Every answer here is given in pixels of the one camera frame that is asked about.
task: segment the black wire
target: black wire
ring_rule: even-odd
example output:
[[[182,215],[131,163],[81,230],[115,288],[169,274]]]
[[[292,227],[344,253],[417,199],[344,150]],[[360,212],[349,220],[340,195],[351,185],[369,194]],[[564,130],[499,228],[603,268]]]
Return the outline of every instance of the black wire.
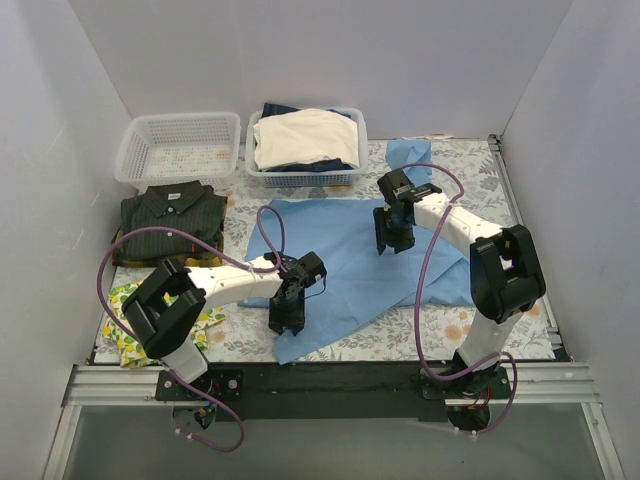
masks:
[[[309,295],[308,297],[304,297],[305,300],[308,300],[311,297],[317,297],[318,295],[322,295],[324,291],[327,289],[327,277],[324,277],[322,280],[322,291],[320,293],[314,293],[313,295]]]

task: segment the shirt collar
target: shirt collar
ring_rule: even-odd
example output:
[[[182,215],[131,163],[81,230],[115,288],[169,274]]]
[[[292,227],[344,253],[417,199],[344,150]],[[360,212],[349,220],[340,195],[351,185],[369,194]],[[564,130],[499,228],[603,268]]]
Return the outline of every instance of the shirt collar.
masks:
[[[169,207],[176,213],[182,213],[193,205],[204,193],[200,182],[178,183],[176,185],[159,185],[148,187],[143,202],[156,215],[162,216]],[[175,200],[169,200],[169,195],[180,194]]]

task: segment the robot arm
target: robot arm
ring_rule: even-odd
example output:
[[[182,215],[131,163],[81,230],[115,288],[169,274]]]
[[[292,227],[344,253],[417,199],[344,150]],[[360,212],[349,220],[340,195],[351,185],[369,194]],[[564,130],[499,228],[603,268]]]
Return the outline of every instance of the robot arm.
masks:
[[[247,264],[251,270],[225,265],[187,268],[166,260],[127,298],[122,311],[147,357],[162,359],[180,378],[192,383],[208,369],[193,344],[190,331],[203,311],[249,298],[269,298],[269,327],[297,333],[304,326],[304,291],[325,278],[327,271],[310,252],[296,260],[281,256],[281,267],[271,273],[275,255],[268,253]],[[170,306],[165,294],[178,297]]]
[[[374,210],[378,253],[387,246],[395,253],[415,242],[413,226],[435,230],[449,205],[435,185],[415,186],[401,170],[384,175],[378,185],[384,208]],[[454,356],[454,369],[463,370],[500,352],[513,326],[544,295],[546,287],[533,240],[522,225],[503,228],[454,206],[441,237],[469,257],[471,295],[477,307],[471,331]],[[474,370],[482,376],[498,359]]]

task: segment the gray floor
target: gray floor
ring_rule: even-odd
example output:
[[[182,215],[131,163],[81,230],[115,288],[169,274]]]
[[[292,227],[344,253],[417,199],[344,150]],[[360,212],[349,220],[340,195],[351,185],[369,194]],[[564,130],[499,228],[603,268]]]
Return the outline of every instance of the gray floor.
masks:
[[[224,455],[176,435],[168,407],[84,407],[65,478],[603,478],[580,405],[515,405],[476,441],[398,419],[250,421],[246,432]],[[207,434],[229,444],[237,427]]]

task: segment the floral tablecloth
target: floral tablecloth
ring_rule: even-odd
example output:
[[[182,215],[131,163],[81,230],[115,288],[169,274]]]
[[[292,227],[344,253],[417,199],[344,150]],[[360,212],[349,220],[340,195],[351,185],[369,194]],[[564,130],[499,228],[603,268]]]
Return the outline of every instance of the floral tablecloth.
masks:
[[[244,158],[240,158],[233,186],[217,192],[229,197],[225,219],[225,253],[243,258],[249,236],[255,225],[256,211],[274,198],[377,198],[376,180],[389,170],[384,155],[385,141],[369,143],[369,169],[352,186],[314,188],[261,188],[247,182]],[[489,145],[478,140],[443,140],[432,143],[432,161],[452,170],[465,186],[460,203],[492,222],[513,225],[504,190]],[[438,171],[433,181],[449,194],[455,192],[453,182]],[[144,279],[151,269],[119,268],[113,286]],[[266,309],[222,307],[227,320],[207,331],[209,348],[205,351],[212,362],[274,362],[273,338],[267,327]],[[474,309],[426,305],[422,307],[421,333],[424,353],[428,358],[448,360],[460,346],[471,327]],[[505,349],[517,359],[553,358],[547,333],[547,313],[542,302],[517,323]],[[94,362],[118,363],[115,343],[99,333]],[[413,339],[413,308],[392,308],[369,325],[351,335],[310,353],[300,361],[401,361],[417,360]]]

